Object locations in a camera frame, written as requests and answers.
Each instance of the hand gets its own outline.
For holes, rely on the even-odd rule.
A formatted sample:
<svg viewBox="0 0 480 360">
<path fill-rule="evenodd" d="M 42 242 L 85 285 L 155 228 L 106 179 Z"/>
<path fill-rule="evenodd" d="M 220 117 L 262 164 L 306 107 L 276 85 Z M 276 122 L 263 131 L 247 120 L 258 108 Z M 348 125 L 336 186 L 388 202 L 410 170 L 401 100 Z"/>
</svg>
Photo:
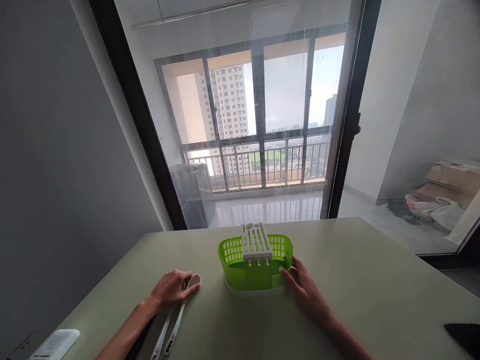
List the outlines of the hand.
<svg viewBox="0 0 480 360">
<path fill-rule="evenodd" d="M 280 270 L 280 273 L 293 293 L 296 302 L 309 317 L 313 318 L 319 325 L 324 325 L 331 317 L 332 311 L 304 264 L 295 255 L 290 271 L 297 275 L 298 283 L 284 268 Z"/>
<path fill-rule="evenodd" d="M 184 281 L 188 283 L 192 276 L 193 273 L 191 271 L 175 269 L 161 277 L 150 294 L 150 299 L 155 303 L 157 312 L 164 307 L 181 303 L 200 288 L 200 284 L 196 284 L 186 290 L 182 290 L 182 283 Z"/>
</svg>

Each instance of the wall socket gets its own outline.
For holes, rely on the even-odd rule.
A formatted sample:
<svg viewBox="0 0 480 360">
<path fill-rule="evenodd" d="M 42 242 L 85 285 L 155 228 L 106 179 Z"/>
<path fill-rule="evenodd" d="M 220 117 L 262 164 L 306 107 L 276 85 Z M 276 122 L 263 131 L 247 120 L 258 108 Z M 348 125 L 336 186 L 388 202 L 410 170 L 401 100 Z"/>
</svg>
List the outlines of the wall socket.
<svg viewBox="0 0 480 360">
<path fill-rule="evenodd" d="M 47 337 L 38 331 L 32 332 L 6 359 L 27 360 Z"/>
</svg>

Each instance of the white wall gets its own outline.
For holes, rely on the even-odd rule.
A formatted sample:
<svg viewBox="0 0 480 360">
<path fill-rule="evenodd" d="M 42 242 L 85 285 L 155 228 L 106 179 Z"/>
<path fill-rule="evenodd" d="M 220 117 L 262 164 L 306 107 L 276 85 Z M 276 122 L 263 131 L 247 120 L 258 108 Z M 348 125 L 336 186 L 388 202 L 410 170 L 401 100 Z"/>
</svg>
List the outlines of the white wall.
<svg viewBox="0 0 480 360">
<path fill-rule="evenodd" d="M 162 227 L 70 3 L 3 1 L 0 20 L 4 359 Z"/>
<path fill-rule="evenodd" d="M 442 159 L 480 160 L 480 4 L 442 0 L 379 196 L 405 195 Z"/>
<path fill-rule="evenodd" d="M 440 0 L 383 0 L 345 185 L 377 196 Z"/>
</svg>

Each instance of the table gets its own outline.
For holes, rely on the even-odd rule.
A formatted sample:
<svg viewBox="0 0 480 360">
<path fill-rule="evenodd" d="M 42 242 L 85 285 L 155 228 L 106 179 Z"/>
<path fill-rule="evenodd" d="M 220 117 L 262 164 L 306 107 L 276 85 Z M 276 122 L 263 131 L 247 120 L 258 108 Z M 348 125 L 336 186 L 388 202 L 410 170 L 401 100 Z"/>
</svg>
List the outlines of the table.
<svg viewBox="0 0 480 360">
<path fill-rule="evenodd" d="M 267 224 L 284 234 L 337 316 L 376 359 L 469 359 L 444 330 L 480 322 L 480 299 L 359 217 Z M 218 243 L 237 227 L 146 234 L 60 324 L 81 333 L 65 360 L 94 359 L 167 271 L 202 277 L 170 359 L 340 359 L 287 293 L 237 298 L 225 287 Z M 166 314 L 139 354 L 148 358 Z"/>
</svg>

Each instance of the white spoon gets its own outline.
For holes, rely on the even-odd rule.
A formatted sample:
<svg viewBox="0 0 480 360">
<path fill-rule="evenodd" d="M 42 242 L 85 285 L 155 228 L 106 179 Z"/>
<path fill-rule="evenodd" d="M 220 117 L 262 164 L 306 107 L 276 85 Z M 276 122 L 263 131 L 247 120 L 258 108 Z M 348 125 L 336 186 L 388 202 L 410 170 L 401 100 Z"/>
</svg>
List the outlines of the white spoon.
<svg viewBox="0 0 480 360">
<path fill-rule="evenodd" d="M 200 278 L 200 275 L 195 274 L 191 277 L 190 281 L 188 282 L 188 285 L 186 288 L 191 288 L 192 286 L 196 284 L 200 284 L 202 282 L 202 279 Z M 175 338 L 177 337 L 177 333 L 179 331 L 180 327 L 180 321 L 182 320 L 182 315 L 184 313 L 185 305 L 187 304 L 187 301 L 190 300 L 191 296 L 187 297 L 183 303 L 181 304 L 180 308 L 180 313 L 178 314 L 178 318 L 176 319 L 175 327 L 173 328 L 173 331 L 171 332 L 170 338 L 168 339 L 168 342 L 166 343 L 166 348 L 165 348 L 165 355 L 168 356 L 170 355 L 170 352 L 172 351 L 172 347 L 174 345 Z"/>
<path fill-rule="evenodd" d="M 187 283 L 186 281 L 181 283 L 181 289 L 185 290 L 187 288 Z M 172 318 L 172 314 L 175 311 L 176 306 L 170 309 L 168 312 L 168 315 L 166 317 L 165 323 L 163 324 L 163 328 L 161 329 L 160 336 L 158 337 L 158 340 L 156 341 L 155 348 L 153 349 L 153 352 L 151 353 L 150 360 L 157 360 L 159 358 L 160 350 L 162 350 L 162 344 L 164 343 L 165 340 L 165 334 L 167 333 L 167 329 L 170 324 L 170 319 Z"/>
</svg>

